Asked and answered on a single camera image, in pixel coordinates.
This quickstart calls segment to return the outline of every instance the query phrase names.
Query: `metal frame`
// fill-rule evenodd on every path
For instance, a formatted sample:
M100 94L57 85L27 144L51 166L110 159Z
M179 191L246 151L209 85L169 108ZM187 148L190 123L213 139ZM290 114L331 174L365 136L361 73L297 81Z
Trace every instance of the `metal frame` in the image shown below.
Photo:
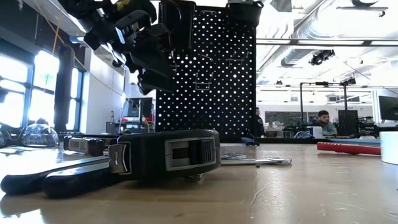
M339 85L343 86L344 89L344 110L348 110L347 105L347 84L345 83L328 83L328 82L302 82L300 83L300 112L301 112L301 124L304 124L304 105L303 105L303 85L322 85L329 86L329 85Z
M257 45L288 45L313 47L398 47L398 40L353 39L257 39Z

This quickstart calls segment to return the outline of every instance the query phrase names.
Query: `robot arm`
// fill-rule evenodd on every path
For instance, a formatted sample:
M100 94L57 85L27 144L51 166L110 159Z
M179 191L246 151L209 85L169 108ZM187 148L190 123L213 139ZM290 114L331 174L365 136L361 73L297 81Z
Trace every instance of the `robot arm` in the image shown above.
M174 71L164 51L170 50L169 30L157 19L149 0L59 0L84 28L84 41L93 50L105 46L113 53L115 67L125 64L139 71L142 94L153 89L173 91Z

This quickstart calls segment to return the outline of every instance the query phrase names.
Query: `desk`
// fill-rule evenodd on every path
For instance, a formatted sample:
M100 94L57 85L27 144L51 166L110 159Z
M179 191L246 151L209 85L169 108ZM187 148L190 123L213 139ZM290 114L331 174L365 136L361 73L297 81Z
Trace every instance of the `desk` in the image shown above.
M0 223L398 222L397 166L379 156L318 152L308 144L262 144L256 150L228 144L223 151L291 157L293 165L220 167L199 183L180 179L145 187L123 182L66 200L0 193ZM0 178L15 162L33 166L80 157L61 149L0 154Z

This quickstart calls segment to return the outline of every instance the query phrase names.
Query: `cable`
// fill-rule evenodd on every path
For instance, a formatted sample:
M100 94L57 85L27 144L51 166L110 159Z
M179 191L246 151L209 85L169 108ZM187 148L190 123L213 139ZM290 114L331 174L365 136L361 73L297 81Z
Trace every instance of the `cable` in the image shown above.
M337 57L337 56L335 56L335 57L336 57L337 59L341 60L345 65L349 66L349 68L351 68L351 69L354 70L355 72L359 73L360 75L362 75L363 77L367 78L368 80L371 80L369 77L367 77L366 75L362 74L360 71L358 71L357 69L353 68L351 65L348 65L348 63L345 62L344 60L340 59L340 58ZM386 89L386 90L388 90L388 91L390 91L390 92L392 92L392 93L394 93L394 94L396 94L396 95L398 96L398 93L397 93L397 92L392 91L392 90L390 90L390 89L388 89L387 87L384 87L384 86L382 86L382 85L381 85L380 87L382 87L383 89Z
M34 0L34 1L35 1L36 6L39 8L39 11L41 12L41 15L43 16L43 18L47 21L47 23L49 24L50 28L55 32L55 38L58 38L58 39L61 41L61 43L65 44L65 41L58 35L58 28L59 28L59 24L60 24L59 19L58 19L58 28L57 28L57 30L55 30L54 27L52 26L51 22L50 22L50 21L47 19L47 17L45 16L45 14L44 14L42 8L40 7L40 5L38 4L37 0ZM82 63L79 59L76 58L76 56L75 56L75 60L77 61L77 63L79 63L79 65L81 65L92 77L94 77L94 78L95 78L97 81L99 81L102 85L104 85L106 88L108 88L108 89L111 90L112 92L116 93L117 95L122 96L122 94L116 92L114 89L110 88L110 87L107 86L105 83L103 83L99 78L97 78L95 75L93 75L93 74L83 65L83 63ZM148 121L146 120L145 117L144 117L144 121L147 123L148 133L150 133L149 123L148 123Z

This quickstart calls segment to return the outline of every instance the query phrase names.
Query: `computer monitor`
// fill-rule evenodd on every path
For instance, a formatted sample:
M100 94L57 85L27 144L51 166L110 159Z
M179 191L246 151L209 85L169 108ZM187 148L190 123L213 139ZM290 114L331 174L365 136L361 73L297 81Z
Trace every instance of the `computer monitor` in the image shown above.
M127 117L144 117L149 118L152 112L152 98L130 98L128 101Z
M398 121L398 98L379 96L379 107L382 120Z
M339 136L350 136L359 133L358 111L357 110L339 110L338 128Z

